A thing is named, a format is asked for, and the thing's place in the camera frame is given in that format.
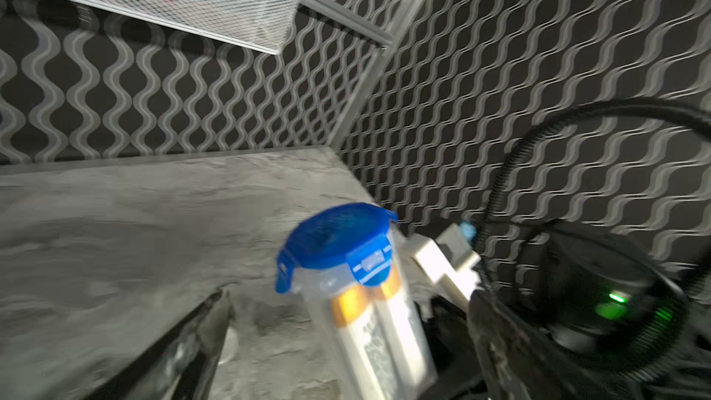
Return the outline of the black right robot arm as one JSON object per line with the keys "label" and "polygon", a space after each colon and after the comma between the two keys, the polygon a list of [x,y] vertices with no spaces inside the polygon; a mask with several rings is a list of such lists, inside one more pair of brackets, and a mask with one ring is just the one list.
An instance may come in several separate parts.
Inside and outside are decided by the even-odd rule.
{"label": "black right robot arm", "polygon": [[543,262],[532,297],[500,296],[488,262],[468,302],[484,399],[707,399],[710,262],[674,279],[633,241],[567,220],[527,222]]}

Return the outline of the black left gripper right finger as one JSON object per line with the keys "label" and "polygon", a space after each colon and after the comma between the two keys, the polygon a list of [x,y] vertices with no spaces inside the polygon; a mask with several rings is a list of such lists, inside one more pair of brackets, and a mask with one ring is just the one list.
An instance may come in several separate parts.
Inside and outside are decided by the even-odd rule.
{"label": "black left gripper right finger", "polygon": [[491,399],[605,398],[605,387],[545,344],[494,294],[471,294],[468,333]]}

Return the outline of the white tube with orange cap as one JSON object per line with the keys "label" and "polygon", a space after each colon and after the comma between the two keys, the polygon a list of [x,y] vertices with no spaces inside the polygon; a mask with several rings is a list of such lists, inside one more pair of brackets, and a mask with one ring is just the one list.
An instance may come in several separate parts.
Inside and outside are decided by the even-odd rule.
{"label": "white tube with orange cap", "polygon": [[350,287],[331,300],[330,309],[354,398],[401,398],[403,386],[366,288]]}

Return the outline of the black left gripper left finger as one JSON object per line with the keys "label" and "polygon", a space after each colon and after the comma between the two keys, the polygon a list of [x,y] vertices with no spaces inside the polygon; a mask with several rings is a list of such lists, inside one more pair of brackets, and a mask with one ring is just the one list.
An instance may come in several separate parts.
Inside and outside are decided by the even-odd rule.
{"label": "black left gripper left finger", "polygon": [[220,289],[149,346],[88,399],[207,399],[233,306]]}

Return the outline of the blue container lid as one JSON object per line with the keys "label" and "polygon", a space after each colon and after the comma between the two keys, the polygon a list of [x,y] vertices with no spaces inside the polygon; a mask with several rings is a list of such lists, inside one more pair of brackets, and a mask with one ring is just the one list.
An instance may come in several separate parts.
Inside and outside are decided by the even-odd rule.
{"label": "blue container lid", "polygon": [[294,272],[324,274],[346,266],[348,277],[364,287],[377,287],[390,276],[395,261],[391,224],[394,212],[367,203],[326,209],[301,222],[277,256],[276,292],[292,290]]}

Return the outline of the clear plastic toiletry container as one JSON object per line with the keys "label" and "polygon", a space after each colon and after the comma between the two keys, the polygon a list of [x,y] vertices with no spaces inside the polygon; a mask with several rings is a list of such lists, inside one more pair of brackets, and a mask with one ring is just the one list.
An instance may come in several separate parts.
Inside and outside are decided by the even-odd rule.
{"label": "clear plastic toiletry container", "polygon": [[294,228],[276,259],[275,290],[305,303],[346,399],[416,399],[436,380],[397,221],[372,204],[331,207]]}

